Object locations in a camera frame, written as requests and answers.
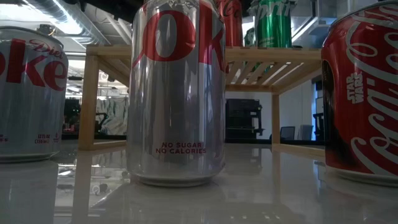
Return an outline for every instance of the wooden slat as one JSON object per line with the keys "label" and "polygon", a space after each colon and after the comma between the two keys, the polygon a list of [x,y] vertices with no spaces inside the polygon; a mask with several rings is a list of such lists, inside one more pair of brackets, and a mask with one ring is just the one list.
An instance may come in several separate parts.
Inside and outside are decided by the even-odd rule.
{"label": "wooden slat", "polygon": [[249,91],[249,92],[271,92],[268,86],[260,85],[227,85],[226,91]]}
{"label": "wooden slat", "polygon": [[227,47],[225,50],[226,61],[245,62],[306,62],[321,59],[320,49],[285,49],[257,47]]}
{"label": "wooden slat", "polygon": [[242,67],[242,64],[242,61],[236,61],[233,63],[231,70],[226,76],[226,84],[231,84],[232,80],[234,80],[236,72]]}
{"label": "wooden slat", "polygon": [[254,71],[251,74],[251,76],[246,84],[251,85],[251,84],[253,84],[254,81],[257,80],[258,76],[260,76],[261,74],[265,75],[264,71],[266,70],[266,68],[268,68],[268,66],[270,66],[272,64],[273,64],[272,62],[262,62],[261,65],[257,67],[256,71]]}
{"label": "wooden slat", "polygon": [[125,66],[127,66],[127,68],[129,68],[129,70],[131,69],[131,60],[121,59],[121,61],[123,62],[123,64],[125,64]]}
{"label": "wooden slat", "polygon": [[94,142],[95,112],[97,104],[99,61],[97,56],[87,55],[81,99],[78,149],[89,151]]}
{"label": "wooden slat", "polygon": [[125,147],[126,141],[96,142],[91,146],[91,150],[111,149],[115,147]]}
{"label": "wooden slat", "polygon": [[272,151],[284,152],[291,155],[306,157],[308,159],[325,160],[325,150],[314,147],[292,146],[288,144],[272,144]]}
{"label": "wooden slat", "polygon": [[280,143],[279,95],[272,94],[272,143]]}
{"label": "wooden slat", "polygon": [[322,74],[321,61],[304,65],[292,72],[286,80],[282,80],[275,86],[275,91],[279,94],[295,88],[296,86],[311,80]]}
{"label": "wooden slat", "polygon": [[117,71],[120,71],[123,75],[130,77],[130,67],[126,66],[121,60],[107,59],[106,61]]}
{"label": "wooden slat", "polygon": [[103,56],[104,58],[131,59],[131,53],[131,45],[89,45],[86,49],[86,55],[97,55]]}
{"label": "wooden slat", "polygon": [[99,69],[110,75],[115,80],[121,82],[123,85],[129,86],[130,83],[129,74],[120,72],[102,58],[99,58],[98,60],[99,60]]}
{"label": "wooden slat", "polygon": [[257,81],[257,85],[262,85],[269,77],[271,77],[275,72],[277,72],[280,68],[285,65],[284,62],[276,63],[269,71],[267,71],[259,81]]}
{"label": "wooden slat", "polygon": [[235,84],[242,84],[243,80],[248,77],[249,73],[253,70],[256,64],[257,62],[247,63]]}
{"label": "wooden slat", "polygon": [[282,78],[284,75],[288,74],[291,72],[295,67],[301,65],[300,62],[292,62],[288,64],[282,71],[280,71],[278,74],[274,75],[270,80],[264,83],[264,85],[272,85],[276,81],[278,81],[280,78]]}

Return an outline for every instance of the wooden shelf leg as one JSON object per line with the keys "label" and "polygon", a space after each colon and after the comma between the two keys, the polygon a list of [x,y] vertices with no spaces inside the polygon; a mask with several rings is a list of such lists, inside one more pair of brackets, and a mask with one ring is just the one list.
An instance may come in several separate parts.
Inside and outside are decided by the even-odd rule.
{"label": "wooden shelf leg", "polygon": [[89,151],[94,144],[95,112],[97,104],[98,74],[100,72],[98,57],[86,56],[83,96],[81,99],[79,150]]}
{"label": "wooden shelf leg", "polygon": [[279,95],[272,94],[272,143],[280,144]]}

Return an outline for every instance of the coca-cola can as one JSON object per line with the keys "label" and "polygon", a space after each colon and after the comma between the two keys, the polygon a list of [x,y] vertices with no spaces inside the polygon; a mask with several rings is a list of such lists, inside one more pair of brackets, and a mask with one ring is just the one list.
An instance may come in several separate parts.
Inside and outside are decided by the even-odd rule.
{"label": "coca-cola can", "polygon": [[228,47],[242,47],[241,0],[216,0],[216,4],[225,23],[225,45]]}
{"label": "coca-cola can", "polygon": [[224,24],[212,0],[152,0],[133,23],[127,168],[152,185],[224,167]]}
{"label": "coca-cola can", "polygon": [[398,185],[398,1],[332,24],[322,49],[326,164]]}
{"label": "coca-cola can", "polygon": [[0,162],[41,160],[59,150],[67,73],[59,41],[0,27]]}

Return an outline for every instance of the silver can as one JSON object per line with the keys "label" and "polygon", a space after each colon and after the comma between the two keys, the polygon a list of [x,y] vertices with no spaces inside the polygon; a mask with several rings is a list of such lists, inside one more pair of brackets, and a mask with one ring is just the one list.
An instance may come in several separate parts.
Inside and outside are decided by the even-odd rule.
{"label": "silver can", "polygon": [[40,160],[58,151],[67,73],[59,41],[0,27],[0,162]]}
{"label": "silver can", "polygon": [[224,167],[224,24],[212,0],[151,0],[133,23],[127,168],[193,186]]}

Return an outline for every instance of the red can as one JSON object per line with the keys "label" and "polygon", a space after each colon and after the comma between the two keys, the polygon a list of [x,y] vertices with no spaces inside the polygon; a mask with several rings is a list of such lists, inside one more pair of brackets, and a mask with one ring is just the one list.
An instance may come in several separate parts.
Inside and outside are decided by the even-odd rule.
{"label": "red can", "polygon": [[242,47],[242,4],[240,0],[216,0],[218,11],[224,19],[226,46]]}
{"label": "red can", "polygon": [[398,1],[332,24],[322,49],[326,164],[398,185]]}

